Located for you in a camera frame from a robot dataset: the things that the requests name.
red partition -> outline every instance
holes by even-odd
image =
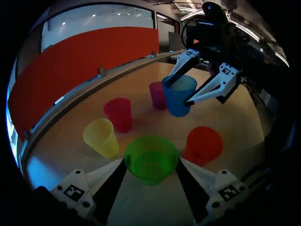
[[[105,70],[159,52],[158,30],[113,27],[67,38],[25,68],[11,91],[8,107],[19,137],[71,89]]]

plastic cup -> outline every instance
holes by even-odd
[[[105,158],[113,158],[119,153],[113,124],[107,119],[98,119],[87,125],[83,138],[87,145]]]
[[[222,138],[214,129],[196,127],[187,137],[184,158],[198,166],[204,166],[217,158],[222,150]]]
[[[168,111],[175,117],[183,117],[190,111],[190,106],[186,107],[184,101],[195,91],[197,81],[183,75],[172,86],[166,87],[165,83],[169,78],[170,76],[162,80]]]
[[[149,85],[150,95],[152,97],[153,106],[156,109],[162,110],[167,107],[165,94],[161,82],[153,82]]]
[[[126,98],[116,98],[106,103],[103,108],[116,131],[126,133],[131,130],[131,101]]]
[[[178,159],[173,143],[159,136],[140,137],[125,151],[128,170],[147,185],[161,183],[175,169]]]

pink cup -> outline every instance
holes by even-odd
[[[162,110],[167,107],[165,94],[161,82],[153,82],[149,85],[150,95],[152,96],[153,106]]]
[[[126,133],[131,130],[131,101],[126,98],[116,98],[106,103],[104,113],[112,122],[116,131]]]

window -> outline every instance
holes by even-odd
[[[41,51],[71,36],[108,27],[154,28],[152,12],[124,5],[92,5],[61,13],[44,23]]]

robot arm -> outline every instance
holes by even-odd
[[[182,75],[200,63],[200,55],[201,52],[193,49],[189,49],[182,53],[178,57],[177,63],[170,73],[171,77],[166,82],[166,86],[172,86]],[[188,97],[185,100],[184,105],[190,106],[211,98],[217,98],[221,103],[225,103],[239,84],[239,71],[227,63],[222,63],[219,66],[219,73],[210,77],[201,87]]]
[[[80,217],[106,224],[121,183],[127,183],[124,181],[126,171],[124,158],[87,174],[76,169],[51,193]],[[180,157],[176,172],[195,225],[222,217],[249,194],[248,188],[226,169],[215,174]]]

